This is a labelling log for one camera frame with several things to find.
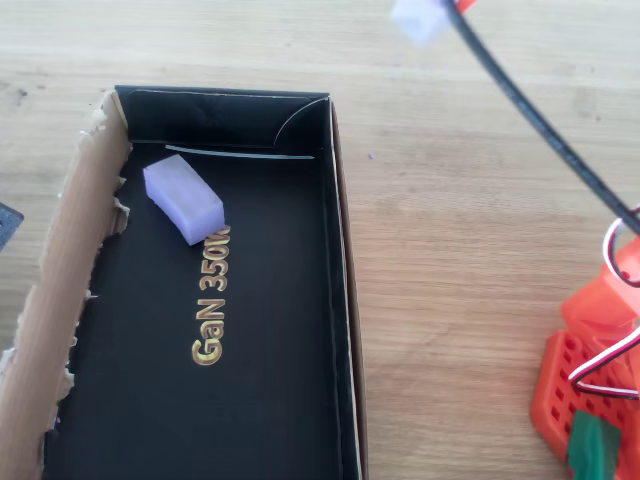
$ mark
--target green object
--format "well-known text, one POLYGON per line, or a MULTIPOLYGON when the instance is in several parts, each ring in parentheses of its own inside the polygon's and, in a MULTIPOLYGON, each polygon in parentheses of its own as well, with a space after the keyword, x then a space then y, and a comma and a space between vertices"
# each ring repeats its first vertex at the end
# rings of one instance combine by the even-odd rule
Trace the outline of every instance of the green object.
POLYGON ((613 480, 620 430, 587 412, 573 416, 567 463, 574 480, 613 480))

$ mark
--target red plastic holder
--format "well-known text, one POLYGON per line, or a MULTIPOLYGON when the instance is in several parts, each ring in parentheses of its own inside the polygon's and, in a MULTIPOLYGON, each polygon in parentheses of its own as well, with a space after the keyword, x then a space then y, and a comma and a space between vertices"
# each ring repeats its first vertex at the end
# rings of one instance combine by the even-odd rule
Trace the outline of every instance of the red plastic holder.
MULTIPOLYGON (((616 254, 631 278, 640 278, 640 238, 616 254)), ((554 333, 540 366, 530 415, 535 429, 556 456, 566 460, 573 414, 583 410, 599 416, 622 432, 616 480, 640 478, 640 404, 578 392, 568 380, 582 363, 622 340, 640 316, 640 289, 629 287, 603 265, 600 275, 562 305, 569 328, 554 333)), ((637 390, 640 386, 640 347, 593 372, 583 380, 637 390)))

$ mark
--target purple foam block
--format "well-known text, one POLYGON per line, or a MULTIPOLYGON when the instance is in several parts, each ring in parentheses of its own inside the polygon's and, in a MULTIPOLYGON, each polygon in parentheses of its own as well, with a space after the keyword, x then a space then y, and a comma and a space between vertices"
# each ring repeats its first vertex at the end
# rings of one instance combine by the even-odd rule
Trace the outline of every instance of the purple foam block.
POLYGON ((224 228, 222 201, 180 155, 149 165, 143 172, 148 197, 189 245, 224 228))

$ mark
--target white wire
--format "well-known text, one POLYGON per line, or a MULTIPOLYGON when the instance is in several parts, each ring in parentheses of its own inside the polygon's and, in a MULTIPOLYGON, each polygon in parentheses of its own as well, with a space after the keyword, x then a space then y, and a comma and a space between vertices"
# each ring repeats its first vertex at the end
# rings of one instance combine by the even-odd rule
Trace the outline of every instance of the white wire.
POLYGON ((571 375, 569 375, 569 380, 573 380, 574 378, 576 378, 579 374, 581 374, 582 372, 584 372, 585 370, 588 370, 589 368, 593 367, 594 365, 600 363, 600 361, 602 361, 603 359, 605 359, 606 357, 608 357, 609 355, 611 355, 612 353, 616 353, 619 350, 623 349, 624 347, 626 347, 627 345, 629 345, 630 343, 634 342, 635 340, 638 339, 638 337, 640 337, 640 327, 636 328, 630 335, 627 335, 625 338, 623 338, 622 340, 620 340, 618 343, 616 343, 615 345, 612 345, 611 347, 607 348, 606 350, 604 350, 603 352, 599 353, 598 355, 596 355, 595 357, 593 357, 591 360, 589 360, 588 362, 583 363, 582 365, 580 365, 578 368, 576 368, 573 372, 571 372, 571 375))
POLYGON ((602 241, 602 256, 604 257, 604 263, 609 267, 609 271, 613 273, 613 276, 616 278, 620 278, 618 272, 613 268, 613 263, 611 262, 611 257, 609 256, 609 244, 612 241, 613 237, 616 235, 618 229, 622 226, 622 219, 616 218, 611 225, 609 225, 609 229, 604 236, 604 240, 602 241))
POLYGON ((637 390, 627 390, 626 388, 600 387, 598 385, 591 385, 589 383, 582 383, 582 382, 578 382, 578 385, 588 390, 595 390, 603 393, 613 393, 617 395, 624 395, 627 397, 638 396, 637 390))

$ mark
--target wood grain surface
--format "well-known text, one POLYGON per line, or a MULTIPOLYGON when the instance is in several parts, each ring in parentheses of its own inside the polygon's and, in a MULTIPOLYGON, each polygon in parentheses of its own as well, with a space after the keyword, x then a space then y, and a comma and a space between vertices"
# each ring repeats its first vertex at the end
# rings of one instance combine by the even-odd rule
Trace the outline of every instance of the wood grain surface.
MULTIPOLYGON (((75 141, 115 83, 327 91, 351 210, 373 479, 563 479, 528 408, 560 303, 597 273, 612 215, 454 32, 426 49, 391 0, 0 0, 0 347, 75 141)), ((480 0, 523 89, 640 199, 640 3, 480 0)))

